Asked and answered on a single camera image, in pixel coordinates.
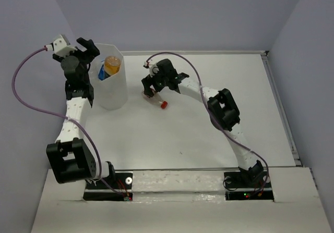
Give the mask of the metal rail front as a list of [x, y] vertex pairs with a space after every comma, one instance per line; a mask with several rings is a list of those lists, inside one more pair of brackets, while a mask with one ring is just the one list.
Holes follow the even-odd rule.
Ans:
[[116, 169], [116, 172], [126, 172], [126, 171], [165, 171], [165, 170], [172, 170], [172, 171], [195, 171], [195, 170], [221, 170], [221, 171], [239, 171], [239, 168], [229, 167], [229, 168], [223, 168], [223, 167], [210, 167], [210, 168], [142, 168], [142, 169]]

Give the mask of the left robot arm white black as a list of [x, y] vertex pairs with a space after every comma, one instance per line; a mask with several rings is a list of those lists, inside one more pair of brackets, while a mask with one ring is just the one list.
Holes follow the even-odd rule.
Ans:
[[114, 167], [111, 162], [101, 161], [85, 131], [94, 100], [89, 69], [100, 51], [92, 40], [78, 38], [77, 43], [85, 50], [72, 46], [66, 36], [60, 34], [49, 46], [66, 78], [66, 114], [61, 131], [55, 142], [46, 147], [46, 154], [58, 183], [90, 180], [109, 189], [115, 184]]

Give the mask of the blue label Pocari Sweat bottle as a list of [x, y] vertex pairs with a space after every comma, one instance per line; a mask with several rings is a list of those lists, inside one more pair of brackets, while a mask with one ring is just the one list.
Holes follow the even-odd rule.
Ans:
[[101, 62], [101, 66], [100, 66], [99, 73], [98, 73], [98, 78], [99, 80], [103, 81], [108, 77], [110, 77], [110, 75], [106, 73], [104, 70], [104, 62]]

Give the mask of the red label red cap bottle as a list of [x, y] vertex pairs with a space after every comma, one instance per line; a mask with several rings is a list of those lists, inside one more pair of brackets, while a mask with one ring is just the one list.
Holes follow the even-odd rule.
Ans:
[[144, 91], [141, 92], [143, 98], [150, 104], [160, 107], [161, 109], [165, 109], [168, 106], [168, 102], [165, 101], [153, 88], [151, 88], [153, 92], [153, 97], [149, 97], [144, 94]]

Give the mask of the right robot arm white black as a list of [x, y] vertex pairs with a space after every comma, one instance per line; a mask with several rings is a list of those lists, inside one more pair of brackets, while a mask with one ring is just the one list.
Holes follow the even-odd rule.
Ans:
[[149, 74], [142, 79], [143, 94], [153, 98], [164, 88], [189, 96], [203, 103], [213, 126], [227, 138], [235, 154], [239, 172], [237, 182], [252, 187], [262, 181], [264, 167], [257, 156], [246, 146], [240, 126], [240, 110], [228, 89], [215, 90], [204, 87], [186, 73], [178, 73], [169, 59], [157, 63], [146, 61]]

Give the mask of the white octagonal plastic bin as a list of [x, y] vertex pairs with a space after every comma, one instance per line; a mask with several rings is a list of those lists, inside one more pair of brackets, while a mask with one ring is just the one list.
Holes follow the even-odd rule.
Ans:
[[[97, 43], [96, 47], [100, 55], [93, 60], [89, 71], [90, 81], [94, 88], [94, 102], [110, 111], [119, 109], [128, 100], [124, 56], [115, 45]], [[112, 76], [100, 80], [99, 72], [108, 56], [120, 59], [120, 69]]]

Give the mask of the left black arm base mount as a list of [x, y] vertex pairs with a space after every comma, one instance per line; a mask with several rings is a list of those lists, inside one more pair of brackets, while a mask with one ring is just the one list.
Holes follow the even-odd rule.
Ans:
[[133, 179], [132, 171], [117, 171], [115, 179], [87, 181], [83, 199], [85, 201], [132, 201]]

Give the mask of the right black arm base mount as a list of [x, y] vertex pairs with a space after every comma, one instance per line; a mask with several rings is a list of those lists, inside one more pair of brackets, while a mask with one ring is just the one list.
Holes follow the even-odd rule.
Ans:
[[227, 201], [274, 200], [270, 178], [264, 171], [255, 183], [246, 184], [238, 171], [224, 173], [223, 186]]

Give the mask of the orange label bottle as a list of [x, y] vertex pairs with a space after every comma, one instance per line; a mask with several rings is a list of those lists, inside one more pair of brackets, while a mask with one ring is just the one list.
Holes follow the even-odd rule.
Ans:
[[104, 60], [104, 72], [108, 76], [112, 76], [119, 72], [122, 61], [115, 56], [108, 56]]

